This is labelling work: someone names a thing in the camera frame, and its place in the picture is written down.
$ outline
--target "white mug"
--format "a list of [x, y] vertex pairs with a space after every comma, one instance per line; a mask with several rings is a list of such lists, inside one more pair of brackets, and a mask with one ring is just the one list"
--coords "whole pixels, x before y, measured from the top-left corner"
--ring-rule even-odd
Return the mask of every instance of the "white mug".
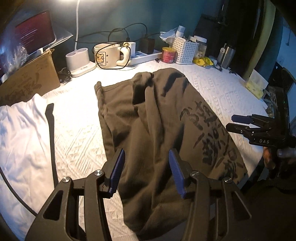
[[[123, 60], [120, 60], [120, 52], [123, 53]], [[110, 69], [116, 67], [117, 65], [125, 66], [129, 64], [130, 55], [130, 48], [125, 46], [120, 47], [117, 43], [98, 44], [94, 47], [95, 62], [103, 69]]]

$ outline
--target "jar with white lid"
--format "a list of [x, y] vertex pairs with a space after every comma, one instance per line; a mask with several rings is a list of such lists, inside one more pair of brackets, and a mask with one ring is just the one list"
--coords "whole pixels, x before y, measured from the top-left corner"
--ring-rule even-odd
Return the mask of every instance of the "jar with white lid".
[[207, 39], [196, 36], [196, 35], [194, 36], [194, 38], [198, 43], [198, 48], [195, 51], [194, 58], [203, 58], [207, 50]]

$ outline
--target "black cable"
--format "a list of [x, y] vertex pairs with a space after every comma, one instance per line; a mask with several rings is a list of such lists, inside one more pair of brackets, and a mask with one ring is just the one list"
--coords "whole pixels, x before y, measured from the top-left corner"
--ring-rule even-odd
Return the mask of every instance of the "black cable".
[[110, 36], [111, 36], [112, 33], [120, 32], [120, 31], [122, 31], [122, 30], [124, 30], [124, 31], [126, 32], [126, 34], [127, 34], [127, 42], [129, 42], [129, 35], [128, 35], [128, 32], [127, 32], [127, 30], [126, 30], [125, 28], [115, 28], [115, 29], [113, 29], [113, 30], [109, 33], [109, 35], [108, 35], [108, 42], [110, 41]]
[[101, 34], [101, 33], [110, 33], [111, 31], [98, 31], [98, 32], [94, 32], [94, 33], [91, 33], [91, 34], [86, 34], [86, 35], [82, 35], [81, 37], [78, 37], [79, 39], [80, 38], [84, 38], [84, 37], [87, 37], [87, 36], [91, 36], [91, 35], [94, 35], [94, 34]]
[[[126, 28], [128, 28], [128, 27], [130, 27], [130, 26], [133, 26], [133, 25], [136, 25], [136, 24], [141, 24], [141, 25], [145, 26], [145, 29], [146, 29], [146, 35], [148, 35], [148, 28], [147, 28], [146, 24], [144, 24], [144, 23], [132, 23], [132, 24], [130, 24], [130, 25], [128, 25], [128, 26], [126, 26], [126, 27], [124, 27], [124, 28], [122, 28], [122, 29], [120, 28], [121, 30], [114, 31], [114, 33], [115, 33], [115, 32], [120, 32], [120, 31], [122, 31], [122, 30], [125, 30]], [[93, 33], [90, 33], [90, 34], [86, 34], [86, 35], [80, 36], [80, 37], [78, 37], [78, 38], [84, 38], [84, 37], [86, 37], [86, 36], [91, 36], [91, 35], [94, 35], [94, 34], [110, 33], [110, 32], [111, 32], [111, 31], [98, 31], [98, 32], [93, 32]]]
[[9, 190], [12, 192], [12, 194], [16, 197], [16, 199], [30, 212], [32, 213], [35, 217], [37, 217], [37, 213], [28, 206], [28, 204], [26, 204], [20, 197], [19, 195], [15, 192], [15, 190], [12, 188], [12, 186], [9, 184], [8, 180], [6, 179], [1, 167], [0, 167], [0, 174], [5, 182], [5, 184], [7, 185], [7, 187], [9, 188]]
[[[119, 41], [119, 42], [112, 42], [112, 44], [123, 44], [125, 41]], [[91, 51], [94, 54], [94, 47], [97, 46], [98, 44], [108, 44], [107, 42], [101, 42], [101, 43], [97, 43], [97, 42], [85, 42], [86, 44], [95, 44], [92, 48]]]
[[150, 37], [150, 36], [152, 36], [152, 35], [156, 35], [156, 34], [162, 34], [162, 33], [149, 34], [147, 37]]
[[[96, 62], [96, 64], [97, 64], [101, 69], [105, 69], [105, 68], [102, 68], [102, 67], [98, 64], [98, 61], [97, 61], [98, 52], [100, 52], [102, 49], [107, 48], [107, 47], [110, 47], [110, 46], [112, 46], [112, 45], [114, 45], [114, 43], [109, 44], [109, 45], [107, 45], [107, 46], [105, 46], [105, 47], [99, 49], [99, 50], [96, 52], [96, 56], [95, 56], [95, 58], [94, 58], [94, 61]], [[126, 62], [125, 66], [123, 66], [122, 68], [118, 68], [118, 69], [123, 69], [123, 68], [125, 68], [125, 67], [128, 65], [128, 62], [129, 62], [130, 59], [131, 59], [131, 48], [130, 48], [129, 46], [126, 46], [126, 47], [128, 47], [129, 50], [130, 50], [130, 56], [129, 56], [128, 61]]]
[[[145, 26], [145, 29], [146, 29], [145, 37], [147, 37], [147, 36], [148, 36], [148, 28], [147, 28], [146, 24], [144, 24], [144, 23], [132, 23], [132, 24], [130, 24], [130, 25], [124, 27], [122, 30], [125, 30], [126, 28], [128, 28], [128, 27], [130, 27], [130, 26], [133, 26], [133, 25], [136, 25], [136, 24], [141, 24], [141, 25], [144, 25], [144, 26]], [[114, 31], [114, 30], [112, 30], [112, 31], [110, 32], [110, 34], [109, 34], [109, 36], [108, 36], [108, 42], [110, 41], [110, 36], [111, 36], [111, 34], [114, 33], [114, 32], [117, 32], [117, 31]]]
[[217, 70], [219, 70], [220, 72], [222, 72], [222, 68], [221, 68], [221, 66], [218, 65], [218, 64], [217, 64], [216, 66], [215, 66], [215, 65], [212, 65], [212, 67], [214, 67], [215, 69], [217, 69]]
[[104, 44], [105, 43], [105, 42], [80, 42], [80, 41], [77, 41], [77, 42], [80, 44]]

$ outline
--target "white bed sheet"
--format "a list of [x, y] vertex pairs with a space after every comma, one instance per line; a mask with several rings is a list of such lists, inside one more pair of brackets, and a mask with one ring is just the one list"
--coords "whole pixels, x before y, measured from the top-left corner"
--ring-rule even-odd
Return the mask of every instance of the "white bed sheet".
[[[195, 64], [177, 65], [150, 61], [127, 71], [95, 69], [71, 82], [61, 85], [43, 97], [54, 103], [55, 157], [58, 178], [83, 178], [101, 168], [106, 161], [98, 105], [94, 85], [101, 81], [108, 86], [131, 79], [138, 72], [154, 72], [172, 67], [186, 75], [189, 82], [217, 114], [222, 124], [231, 122], [233, 114], [266, 115], [266, 104], [256, 99], [242, 85], [243, 80], [227, 70], [219, 72]], [[230, 134], [237, 145], [251, 175], [262, 156], [262, 148], [251, 146], [238, 134]], [[113, 240], [138, 240], [123, 222], [123, 209], [118, 192], [104, 201], [110, 233]], [[80, 204], [79, 222], [84, 226], [83, 202]]]

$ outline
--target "yellow package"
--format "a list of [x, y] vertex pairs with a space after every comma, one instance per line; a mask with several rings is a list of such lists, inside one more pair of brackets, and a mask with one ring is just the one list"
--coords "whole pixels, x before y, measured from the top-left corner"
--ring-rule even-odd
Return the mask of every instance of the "yellow package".
[[257, 99], [261, 99], [263, 96], [263, 91], [260, 89], [260, 86], [258, 86], [254, 82], [247, 81], [246, 89], [250, 91], [253, 95], [255, 95]]
[[202, 66], [202, 67], [214, 65], [213, 62], [208, 57], [195, 58], [195, 59], [193, 59], [193, 63], [195, 63], [199, 66]]

